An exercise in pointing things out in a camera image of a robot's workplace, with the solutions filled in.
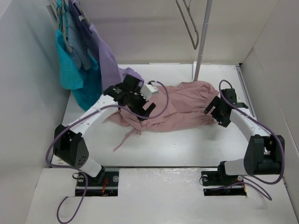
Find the pink trousers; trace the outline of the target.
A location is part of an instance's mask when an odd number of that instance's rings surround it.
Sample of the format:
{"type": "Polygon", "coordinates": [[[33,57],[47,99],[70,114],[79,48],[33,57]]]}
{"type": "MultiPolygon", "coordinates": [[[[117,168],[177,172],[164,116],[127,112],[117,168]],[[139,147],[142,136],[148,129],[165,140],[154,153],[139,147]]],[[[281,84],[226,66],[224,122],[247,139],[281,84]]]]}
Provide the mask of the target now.
{"type": "Polygon", "coordinates": [[[206,107],[219,95],[218,90],[210,83],[181,82],[178,86],[158,88],[159,93],[151,97],[145,106],[155,103],[156,107],[150,116],[156,116],[161,112],[160,116],[140,121],[132,113],[119,109],[108,118],[120,126],[132,127],[114,151],[119,149],[129,136],[141,135],[145,131],[172,132],[214,123],[211,114],[204,114],[206,107]]]}

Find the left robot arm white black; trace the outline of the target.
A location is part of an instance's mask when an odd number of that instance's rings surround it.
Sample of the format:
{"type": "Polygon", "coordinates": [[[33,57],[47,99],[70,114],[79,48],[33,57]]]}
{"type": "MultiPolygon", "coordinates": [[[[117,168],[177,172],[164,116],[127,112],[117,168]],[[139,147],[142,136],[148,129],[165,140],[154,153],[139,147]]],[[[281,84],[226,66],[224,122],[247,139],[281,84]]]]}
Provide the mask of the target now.
{"type": "Polygon", "coordinates": [[[84,136],[91,134],[120,106],[128,107],[143,118],[149,117],[156,105],[152,103],[147,109],[143,107],[157,93],[158,88],[152,83],[141,84],[138,78],[126,75],[123,82],[108,87],[80,118],[55,129],[53,154],[68,166],[86,173],[92,184],[102,184],[105,169],[90,157],[84,136]]]}

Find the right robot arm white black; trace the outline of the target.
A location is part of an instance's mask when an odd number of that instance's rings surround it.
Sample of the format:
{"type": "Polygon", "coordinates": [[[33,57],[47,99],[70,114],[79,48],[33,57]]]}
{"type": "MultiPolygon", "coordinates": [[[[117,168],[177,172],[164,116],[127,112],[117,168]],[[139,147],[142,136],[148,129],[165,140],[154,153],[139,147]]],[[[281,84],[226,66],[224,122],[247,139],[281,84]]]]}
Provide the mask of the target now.
{"type": "Polygon", "coordinates": [[[228,127],[235,124],[248,142],[243,158],[222,161],[216,171],[203,171],[203,184],[230,185],[245,175],[279,175],[283,171],[285,140],[264,128],[252,116],[245,103],[237,101],[233,88],[222,89],[204,110],[211,114],[218,125],[228,127]]]}

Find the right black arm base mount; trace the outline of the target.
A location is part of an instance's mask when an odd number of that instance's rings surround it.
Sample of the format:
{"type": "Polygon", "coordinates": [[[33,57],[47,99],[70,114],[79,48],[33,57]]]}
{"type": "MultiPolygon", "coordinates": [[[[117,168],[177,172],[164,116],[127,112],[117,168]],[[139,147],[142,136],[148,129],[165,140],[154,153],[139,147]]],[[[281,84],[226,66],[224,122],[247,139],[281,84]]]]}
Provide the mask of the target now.
{"type": "Polygon", "coordinates": [[[240,175],[220,176],[216,170],[203,170],[199,183],[204,196],[246,196],[246,188],[240,175]]]}

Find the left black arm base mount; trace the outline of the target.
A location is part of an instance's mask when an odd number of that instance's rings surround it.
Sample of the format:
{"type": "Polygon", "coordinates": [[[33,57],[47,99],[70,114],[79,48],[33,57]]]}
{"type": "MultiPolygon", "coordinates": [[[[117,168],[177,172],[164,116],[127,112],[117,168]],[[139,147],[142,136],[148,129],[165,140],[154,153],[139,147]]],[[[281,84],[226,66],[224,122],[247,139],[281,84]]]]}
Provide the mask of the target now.
{"type": "MultiPolygon", "coordinates": [[[[85,190],[85,182],[81,172],[74,173],[73,179],[76,180],[75,196],[82,196],[85,190]]],[[[100,182],[94,177],[87,176],[88,186],[86,190],[86,197],[99,196],[118,196],[119,170],[108,169],[100,182]]]]}

